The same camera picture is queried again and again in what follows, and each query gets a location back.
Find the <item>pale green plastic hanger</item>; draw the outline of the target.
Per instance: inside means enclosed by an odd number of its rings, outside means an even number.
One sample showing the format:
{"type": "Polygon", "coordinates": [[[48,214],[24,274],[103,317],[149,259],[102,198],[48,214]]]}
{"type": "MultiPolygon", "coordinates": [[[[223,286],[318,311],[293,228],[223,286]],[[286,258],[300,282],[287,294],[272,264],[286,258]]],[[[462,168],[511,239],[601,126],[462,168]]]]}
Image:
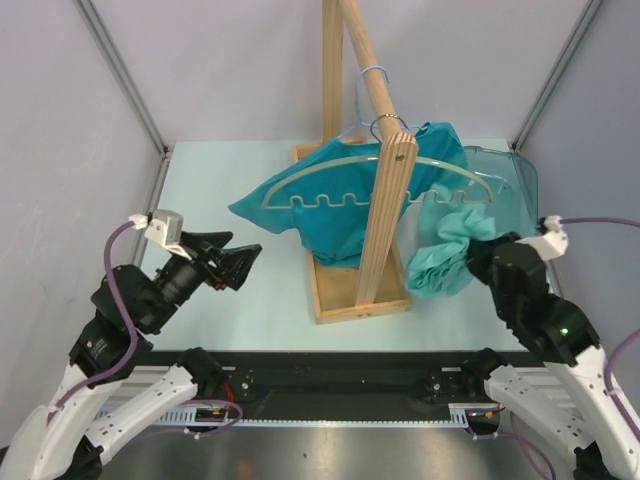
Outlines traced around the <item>pale green plastic hanger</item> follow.
{"type": "Polygon", "coordinates": [[[495,195],[487,182],[468,169],[467,157],[458,135],[448,123],[429,123],[418,134],[392,135],[381,144],[377,174],[370,205],[389,200],[393,205],[411,205],[423,200],[434,184],[451,189],[466,203],[469,183],[480,185],[487,200],[495,195]]]}

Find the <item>light teal t shirt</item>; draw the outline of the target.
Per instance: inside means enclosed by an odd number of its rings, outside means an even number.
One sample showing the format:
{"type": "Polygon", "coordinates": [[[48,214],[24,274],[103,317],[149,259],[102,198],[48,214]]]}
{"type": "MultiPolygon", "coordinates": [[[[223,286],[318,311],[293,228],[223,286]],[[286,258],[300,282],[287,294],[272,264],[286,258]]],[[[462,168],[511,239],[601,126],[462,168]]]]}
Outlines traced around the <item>light teal t shirt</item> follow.
{"type": "Polygon", "coordinates": [[[427,299],[456,295],[472,280],[466,262],[473,240],[497,237],[495,220],[483,203],[466,203],[434,184],[425,195],[417,220],[417,248],[405,268],[405,287],[427,299]]]}

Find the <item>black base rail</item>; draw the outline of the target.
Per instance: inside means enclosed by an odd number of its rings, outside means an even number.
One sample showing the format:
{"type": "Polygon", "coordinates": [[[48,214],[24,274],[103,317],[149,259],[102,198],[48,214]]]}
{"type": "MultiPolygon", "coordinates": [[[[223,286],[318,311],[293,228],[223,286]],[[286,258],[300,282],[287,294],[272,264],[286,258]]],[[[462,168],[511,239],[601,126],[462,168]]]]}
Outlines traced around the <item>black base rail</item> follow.
{"type": "Polygon", "coordinates": [[[487,400],[462,372],[472,352],[215,352],[234,399],[244,405],[353,406],[424,411],[429,406],[487,400]]]}

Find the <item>dark teal t shirt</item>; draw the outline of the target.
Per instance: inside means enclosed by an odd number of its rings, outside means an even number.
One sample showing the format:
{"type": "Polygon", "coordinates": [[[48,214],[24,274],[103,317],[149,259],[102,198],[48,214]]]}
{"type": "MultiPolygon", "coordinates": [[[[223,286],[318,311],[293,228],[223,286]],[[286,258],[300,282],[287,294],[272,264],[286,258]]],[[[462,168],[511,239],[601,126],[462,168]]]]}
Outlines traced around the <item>dark teal t shirt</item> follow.
{"type": "Polygon", "coordinates": [[[271,176],[229,210],[273,234],[299,233],[328,267],[360,265],[381,145],[325,144],[271,176]]]}

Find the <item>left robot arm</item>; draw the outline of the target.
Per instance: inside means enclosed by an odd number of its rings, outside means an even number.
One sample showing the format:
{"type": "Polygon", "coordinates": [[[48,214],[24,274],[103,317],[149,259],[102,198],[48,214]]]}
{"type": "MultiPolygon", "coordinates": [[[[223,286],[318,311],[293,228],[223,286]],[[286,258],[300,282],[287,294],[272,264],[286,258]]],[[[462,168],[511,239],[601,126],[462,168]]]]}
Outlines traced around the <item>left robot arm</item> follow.
{"type": "Polygon", "coordinates": [[[201,347],[179,355],[161,378],[104,418],[106,401],[151,352],[157,334],[201,285],[239,289],[262,252],[259,244],[229,247],[232,233],[180,233],[155,278],[112,263],[120,225],[103,250],[105,276],[92,295],[96,310],[73,345],[56,395],[37,407],[1,450],[4,479],[97,479],[104,466],[143,430],[173,408],[208,400],[226,375],[201,347]]]}

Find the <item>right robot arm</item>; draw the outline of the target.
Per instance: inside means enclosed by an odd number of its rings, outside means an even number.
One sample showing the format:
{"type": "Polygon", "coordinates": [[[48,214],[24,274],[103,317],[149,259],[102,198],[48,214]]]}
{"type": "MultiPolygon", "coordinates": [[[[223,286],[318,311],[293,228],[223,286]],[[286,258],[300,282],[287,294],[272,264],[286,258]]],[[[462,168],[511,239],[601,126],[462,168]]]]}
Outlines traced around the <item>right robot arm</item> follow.
{"type": "Polygon", "coordinates": [[[498,317],[576,405],[592,440],[576,446],[581,479],[639,476],[639,417],[615,379],[600,337],[585,313],[552,292],[546,262],[565,253],[568,239],[507,234],[474,240],[466,265],[486,285],[498,317]]]}

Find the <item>translucent teal plastic bin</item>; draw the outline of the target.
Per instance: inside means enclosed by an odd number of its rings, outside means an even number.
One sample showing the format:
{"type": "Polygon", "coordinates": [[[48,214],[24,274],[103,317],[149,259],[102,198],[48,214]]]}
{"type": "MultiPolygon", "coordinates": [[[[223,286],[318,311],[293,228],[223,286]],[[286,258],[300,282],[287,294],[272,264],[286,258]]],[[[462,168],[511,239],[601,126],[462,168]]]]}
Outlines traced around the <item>translucent teal plastic bin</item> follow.
{"type": "Polygon", "coordinates": [[[485,201],[486,213],[495,219],[499,233],[533,235],[539,219],[538,175],[525,157],[511,151],[465,146],[468,169],[482,177],[495,195],[488,201],[485,190],[469,183],[468,199],[485,201]]]}

